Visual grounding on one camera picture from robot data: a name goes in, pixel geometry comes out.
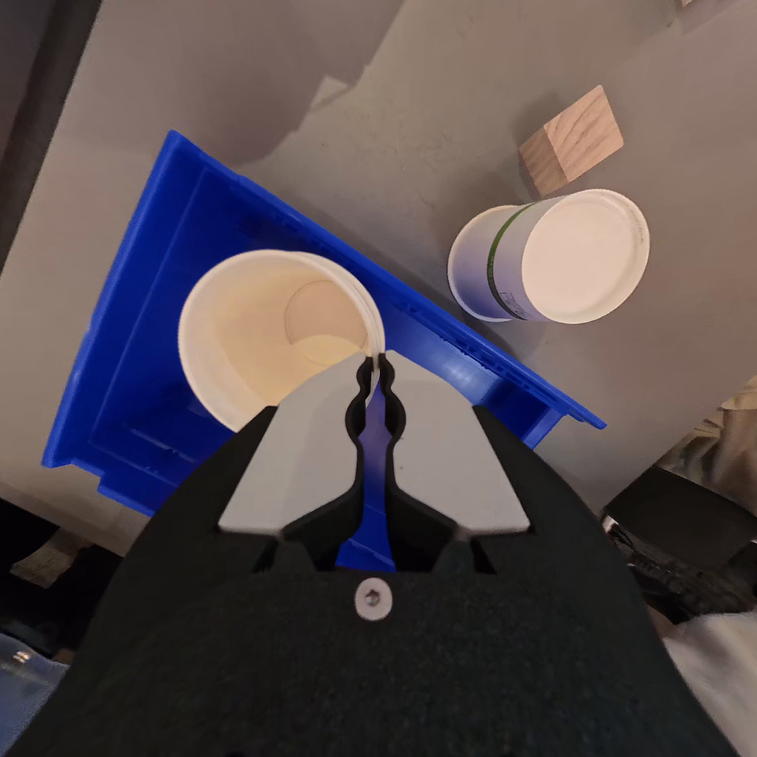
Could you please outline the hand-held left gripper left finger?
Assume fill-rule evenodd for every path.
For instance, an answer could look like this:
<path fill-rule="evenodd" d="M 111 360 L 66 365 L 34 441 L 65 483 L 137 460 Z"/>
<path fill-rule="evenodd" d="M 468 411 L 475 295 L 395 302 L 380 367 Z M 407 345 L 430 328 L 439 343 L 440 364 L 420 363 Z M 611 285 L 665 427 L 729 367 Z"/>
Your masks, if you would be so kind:
<path fill-rule="evenodd" d="M 273 413 L 219 521 L 221 531 L 302 544 L 317 567 L 333 565 L 360 526 L 360 434 L 373 359 L 353 354 L 308 379 Z"/>

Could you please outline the blue plastic bin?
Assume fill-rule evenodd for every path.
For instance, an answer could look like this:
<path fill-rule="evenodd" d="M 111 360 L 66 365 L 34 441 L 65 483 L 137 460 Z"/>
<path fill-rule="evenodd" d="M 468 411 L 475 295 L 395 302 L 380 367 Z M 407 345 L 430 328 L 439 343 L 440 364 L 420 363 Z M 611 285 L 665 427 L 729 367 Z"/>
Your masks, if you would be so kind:
<path fill-rule="evenodd" d="M 354 275 L 386 346 L 484 406 L 534 449 L 563 417 L 607 424 L 429 298 L 259 184 L 169 132 L 74 361 L 43 466 L 99 477 L 99 493 L 154 516 L 232 438 L 201 408 L 179 358 L 191 289 L 247 251 L 303 251 Z"/>

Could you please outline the white paper cup green stripe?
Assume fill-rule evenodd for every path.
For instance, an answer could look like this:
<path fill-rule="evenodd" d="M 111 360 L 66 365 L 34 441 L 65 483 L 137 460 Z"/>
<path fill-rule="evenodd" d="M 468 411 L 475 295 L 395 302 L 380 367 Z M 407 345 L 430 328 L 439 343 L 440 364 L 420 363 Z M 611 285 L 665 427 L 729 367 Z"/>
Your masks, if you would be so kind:
<path fill-rule="evenodd" d="M 447 278 L 459 306 L 481 321 L 579 325 L 632 295 L 649 247 L 636 203 L 593 188 L 479 213 L 449 250 Z"/>

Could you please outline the black chair seat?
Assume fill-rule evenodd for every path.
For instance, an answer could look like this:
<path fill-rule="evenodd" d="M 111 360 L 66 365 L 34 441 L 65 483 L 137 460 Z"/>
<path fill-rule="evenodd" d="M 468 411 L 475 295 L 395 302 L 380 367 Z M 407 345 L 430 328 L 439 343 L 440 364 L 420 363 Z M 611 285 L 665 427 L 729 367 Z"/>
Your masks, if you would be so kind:
<path fill-rule="evenodd" d="M 657 467 L 626 487 L 603 514 L 644 544 L 703 568 L 724 565 L 756 536 L 752 513 Z"/>

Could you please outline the wooden cube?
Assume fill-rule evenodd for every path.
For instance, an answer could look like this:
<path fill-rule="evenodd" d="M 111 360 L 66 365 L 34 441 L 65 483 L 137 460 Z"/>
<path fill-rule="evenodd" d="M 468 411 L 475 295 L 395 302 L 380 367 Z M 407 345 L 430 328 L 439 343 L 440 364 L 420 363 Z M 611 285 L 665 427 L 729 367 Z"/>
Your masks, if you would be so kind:
<path fill-rule="evenodd" d="M 540 198 L 575 181 L 624 146 L 604 90 L 598 85 L 563 109 L 518 148 Z"/>

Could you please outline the pale wood piece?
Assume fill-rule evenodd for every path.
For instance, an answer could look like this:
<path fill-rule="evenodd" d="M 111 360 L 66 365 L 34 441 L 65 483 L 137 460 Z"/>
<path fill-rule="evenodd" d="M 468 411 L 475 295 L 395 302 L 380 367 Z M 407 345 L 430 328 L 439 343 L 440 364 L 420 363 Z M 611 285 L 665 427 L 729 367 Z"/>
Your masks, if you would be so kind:
<path fill-rule="evenodd" d="M 49 589 L 75 562 L 91 542 L 59 528 L 32 554 L 15 562 L 10 575 L 43 589 Z"/>

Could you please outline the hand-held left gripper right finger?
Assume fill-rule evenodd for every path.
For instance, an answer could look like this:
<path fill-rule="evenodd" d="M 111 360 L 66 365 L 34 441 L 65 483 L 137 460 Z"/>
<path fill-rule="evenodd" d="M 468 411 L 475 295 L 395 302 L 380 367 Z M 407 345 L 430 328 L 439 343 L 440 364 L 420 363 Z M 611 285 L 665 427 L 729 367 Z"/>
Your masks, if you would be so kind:
<path fill-rule="evenodd" d="M 529 518 L 472 403 L 399 353 L 379 364 L 396 570 L 430 572 L 452 541 L 527 533 Z"/>

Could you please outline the stack of white paper cups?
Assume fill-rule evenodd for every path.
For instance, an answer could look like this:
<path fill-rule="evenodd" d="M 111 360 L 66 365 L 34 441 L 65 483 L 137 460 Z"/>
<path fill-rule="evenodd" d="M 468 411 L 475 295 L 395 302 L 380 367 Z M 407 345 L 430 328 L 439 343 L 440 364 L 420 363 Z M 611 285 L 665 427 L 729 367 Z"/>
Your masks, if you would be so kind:
<path fill-rule="evenodd" d="M 386 338 L 373 297 L 346 268 L 304 251 L 262 249 L 223 260 L 198 281 L 178 346 L 197 399 L 237 432 L 353 354 L 377 367 Z"/>

